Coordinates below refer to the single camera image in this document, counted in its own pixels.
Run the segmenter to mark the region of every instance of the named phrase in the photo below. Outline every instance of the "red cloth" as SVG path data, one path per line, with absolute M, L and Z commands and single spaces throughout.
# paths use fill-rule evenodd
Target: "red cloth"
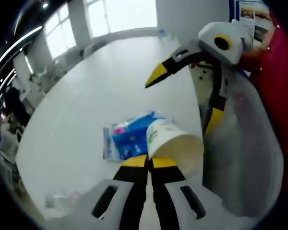
M 259 92 L 284 155 L 283 187 L 288 184 L 288 37 L 271 14 L 276 30 L 260 54 L 250 81 Z

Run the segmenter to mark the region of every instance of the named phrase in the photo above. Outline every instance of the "round table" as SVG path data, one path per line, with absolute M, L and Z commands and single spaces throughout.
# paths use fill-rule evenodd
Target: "round table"
M 160 111 L 202 138 L 188 67 L 144 88 L 157 64 L 178 47 L 177 41 L 157 37 L 112 42 L 70 70 L 45 96 L 16 156 L 23 183 L 44 218 L 60 216 L 45 207 L 46 195 L 85 193 L 115 175 L 120 164 L 102 159 L 103 127 Z

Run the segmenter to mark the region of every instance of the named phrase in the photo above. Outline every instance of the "paper cup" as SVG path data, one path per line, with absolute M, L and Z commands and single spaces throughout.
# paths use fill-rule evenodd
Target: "paper cup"
M 169 157 L 186 175 L 203 167 L 204 145 L 202 140 L 179 129 L 165 119 L 150 124 L 146 132 L 148 157 Z

